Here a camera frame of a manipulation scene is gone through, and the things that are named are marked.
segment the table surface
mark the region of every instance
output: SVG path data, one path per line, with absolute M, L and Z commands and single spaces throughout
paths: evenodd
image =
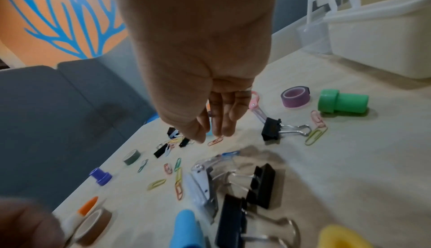
M 286 109 L 280 100 L 283 90 L 304 85 L 311 101 L 297 109 Z M 175 165 L 182 158 L 183 173 L 201 159 L 227 151 L 242 150 L 235 157 L 242 172 L 270 163 L 277 172 L 269 210 L 257 208 L 268 217 L 289 217 L 298 223 L 302 247 L 316 247 L 318 232 L 330 223 L 346 225 L 377 247 L 428 247 L 431 243 L 431 80 L 409 80 L 391 73 L 335 56 L 317 56 L 301 50 L 269 64 L 256 78 L 253 89 L 260 106 L 284 124 L 313 125 L 310 112 L 317 109 L 322 89 L 368 94 L 366 116 L 325 117 L 328 131 L 312 146 L 305 138 L 285 134 L 279 143 L 265 145 L 263 124 L 248 111 L 232 137 L 207 146 L 207 141 L 174 148 L 169 156 L 156 159 L 156 146 L 167 140 L 168 126 L 161 120 L 140 128 L 100 167 L 113 175 L 106 186 L 87 179 L 55 211 L 64 219 L 83 203 L 98 195 L 99 202 L 113 212 L 107 229 L 93 247 L 168 247 L 174 220 L 182 209 L 195 210 L 211 247 L 220 218 L 207 224 L 196 211 L 185 190 L 177 201 L 175 175 L 166 176 L 163 164 Z M 133 149 L 142 155 L 126 166 L 122 159 Z M 141 161 L 149 159 L 141 173 Z M 164 185 L 147 186 L 166 178 Z M 245 196 L 231 188 L 218 191 L 221 209 L 224 193 Z M 278 235 L 289 239 L 289 228 L 249 220 L 248 233 Z M 271 247 L 247 243 L 246 247 Z

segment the orange wall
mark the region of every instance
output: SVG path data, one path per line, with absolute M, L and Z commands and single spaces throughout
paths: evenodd
M 112 7 L 111 0 L 100 2 L 0 0 L 0 56 L 8 49 L 26 66 L 54 67 L 59 62 L 108 52 L 127 37 L 127 31 L 115 4 Z

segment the brown tape roll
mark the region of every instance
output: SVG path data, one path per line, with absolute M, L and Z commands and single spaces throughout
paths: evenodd
M 112 213 L 104 208 L 96 210 L 78 227 L 74 241 L 83 247 L 90 246 L 108 226 L 111 217 Z

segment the dark green tape roll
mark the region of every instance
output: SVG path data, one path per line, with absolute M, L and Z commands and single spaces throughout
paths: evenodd
M 138 152 L 138 150 L 132 150 L 131 152 L 129 152 L 129 154 L 126 155 L 126 157 L 124 157 L 123 162 L 125 162 L 126 165 L 129 166 L 134 162 L 136 162 L 136 160 L 138 160 L 140 155 L 141 153 Z

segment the orange cap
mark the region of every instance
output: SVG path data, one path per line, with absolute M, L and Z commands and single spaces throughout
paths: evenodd
M 97 203 L 98 199 L 99 197 L 96 196 L 93 199 L 89 200 L 77 211 L 77 213 L 79 213 L 82 216 L 85 216 L 88 212 L 90 212 L 93 206 Z

